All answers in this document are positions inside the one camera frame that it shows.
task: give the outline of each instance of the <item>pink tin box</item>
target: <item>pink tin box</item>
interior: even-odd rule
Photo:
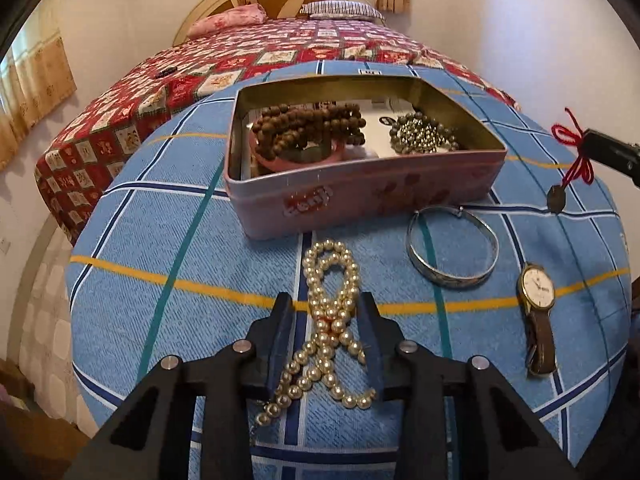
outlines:
[[[455,128],[463,149],[348,160],[243,180],[242,162],[244,159],[246,163],[251,135],[246,118],[252,110],[280,103],[380,101],[389,97]],[[369,135],[366,127],[364,133]],[[250,238],[267,239],[359,217],[481,199],[490,190],[505,156],[505,147],[484,124],[424,80],[406,76],[310,76],[257,84],[238,92],[224,175],[244,232]]]

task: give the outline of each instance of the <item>red quilt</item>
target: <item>red quilt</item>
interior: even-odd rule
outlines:
[[[160,124],[233,83],[318,59],[354,59],[443,68],[511,106],[515,101],[465,66],[381,25],[273,20],[164,50],[140,63],[64,128],[36,164],[38,188],[75,243],[127,159]],[[173,73],[154,78],[175,67]]]

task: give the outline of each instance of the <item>watch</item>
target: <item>watch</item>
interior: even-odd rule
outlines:
[[[533,375],[556,371],[556,345],[549,313],[556,300],[554,283],[542,266],[527,263],[518,278],[518,300],[525,316],[527,369]]]

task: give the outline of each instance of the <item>dark stone pendant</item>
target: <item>dark stone pendant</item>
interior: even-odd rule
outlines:
[[[546,206],[552,213],[561,213],[562,209],[566,205],[566,194],[564,193],[564,187],[556,184],[551,186],[546,194]]]

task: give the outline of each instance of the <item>pink pillow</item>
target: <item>pink pillow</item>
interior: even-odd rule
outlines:
[[[267,13],[264,12],[261,4],[243,5],[233,9],[207,16],[195,22],[187,37],[195,40],[207,34],[213,34],[230,27],[241,27],[242,25],[260,25],[267,21]]]

